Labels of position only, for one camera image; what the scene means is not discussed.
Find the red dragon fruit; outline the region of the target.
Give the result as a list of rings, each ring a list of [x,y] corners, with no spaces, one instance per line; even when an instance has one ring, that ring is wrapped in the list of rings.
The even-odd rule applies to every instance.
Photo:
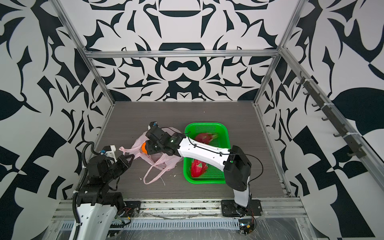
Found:
[[[218,136],[218,134],[200,133],[195,137],[195,141],[209,145],[210,142],[216,139]]]

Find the small circuit board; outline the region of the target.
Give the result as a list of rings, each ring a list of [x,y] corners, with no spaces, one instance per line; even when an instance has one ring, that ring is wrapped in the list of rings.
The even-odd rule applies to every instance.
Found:
[[[239,232],[243,235],[252,233],[257,225],[255,218],[239,219]]]

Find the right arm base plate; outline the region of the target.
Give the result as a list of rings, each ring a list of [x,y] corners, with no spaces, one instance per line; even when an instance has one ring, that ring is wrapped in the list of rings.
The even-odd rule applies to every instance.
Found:
[[[234,200],[221,200],[222,215],[227,218],[261,216],[263,208],[260,200],[251,200],[247,207],[242,207]]]

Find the round orange tangerine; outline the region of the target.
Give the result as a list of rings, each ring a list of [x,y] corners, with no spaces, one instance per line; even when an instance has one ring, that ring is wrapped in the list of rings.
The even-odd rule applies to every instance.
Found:
[[[144,154],[146,154],[146,155],[148,154],[147,143],[146,143],[146,142],[144,142],[144,143],[142,144],[141,152],[144,153]]]

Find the pink plastic bag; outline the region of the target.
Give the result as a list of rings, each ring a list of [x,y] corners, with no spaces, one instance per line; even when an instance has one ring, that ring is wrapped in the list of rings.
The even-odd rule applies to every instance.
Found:
[[[158,179],[162,177],[162,175],[172,169],[174,169],[179,162],[182,162],[184,159],[182,157],[178,156],[168,156],[163,153],[158,153],[154,155],[146,155],[141,152],[141,147],[144,142],[148,140],[146,137],[147,131],[145,131],[139,138],[136,139],[135,143],[132,145],[130,149],[126,149],[124,147],[120,147],[119,151],[121,151],[124,155],[134,155],[134,160],[137,158],[141,158],[145,162],[147,162],[150,165],[150,168],[146,172],[145,176],[143,177],[143,182],[145,185],[149,185]],[[154,177],[152,180],[147,181],[146,178],[148,177],[150,171],[156,168],[160,170],[160,173]]]

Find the aluminium frame rail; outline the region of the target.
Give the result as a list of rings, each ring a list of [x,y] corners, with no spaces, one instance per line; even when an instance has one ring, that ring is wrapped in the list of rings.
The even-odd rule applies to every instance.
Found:
[[[89,59],[184,58],[184,57],[273,57],[277,50],[183,50],[183,51],[85,51]]]

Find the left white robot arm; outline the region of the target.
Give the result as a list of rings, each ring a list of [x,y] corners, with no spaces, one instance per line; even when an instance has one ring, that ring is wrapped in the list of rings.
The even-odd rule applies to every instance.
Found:
[[[118,220],[120,228],[131,223],[121,219],[126,205],[122,193],[110,187],[110,183],[120,180],[135,156],[116,157],[114,146],[104,147],[100,152],[96,152],[94,146],[94,142],[88,142],[81,152],[84,174],[72,199],[75,223],[71,240],[104,240],[113,221]]]

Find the green plastic basket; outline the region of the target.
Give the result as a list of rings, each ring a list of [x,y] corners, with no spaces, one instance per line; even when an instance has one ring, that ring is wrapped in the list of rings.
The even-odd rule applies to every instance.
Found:
[[[217,134],[218,137],[213,139],[209,145],[216,148],[231,147],[228,129],[220,123],[191,123],[186,126],[185,133],[190,133],[189,137],[195,139],[200,133]],[[184,158],[184,177],[191,184],[225,184],[225,175],[222,171],[206,164],[207,170],[198,178],[191,176],[191,165],[194,159]]]

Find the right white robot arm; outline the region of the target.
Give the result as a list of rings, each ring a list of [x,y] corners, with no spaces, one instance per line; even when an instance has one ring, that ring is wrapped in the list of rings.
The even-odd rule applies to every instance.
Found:
[[[187,133],[169,134],[151,122],[146,133],[148,140],[143,144],[149,155],[162,153],[167,156],[190,158],[209,164],[224,173],[226,184],[234,191],[234,207],[238,216],[244,216],[250,209],[252,163],[249,154],[238,146],[216,148],[191,139]]]

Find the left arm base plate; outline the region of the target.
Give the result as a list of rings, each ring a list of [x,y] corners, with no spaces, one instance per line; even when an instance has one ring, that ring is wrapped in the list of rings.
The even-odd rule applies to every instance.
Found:
[[[124,201],[124,206],[118,215],[121,218],[132,218],[137,216],[141,211],[141,201]]]

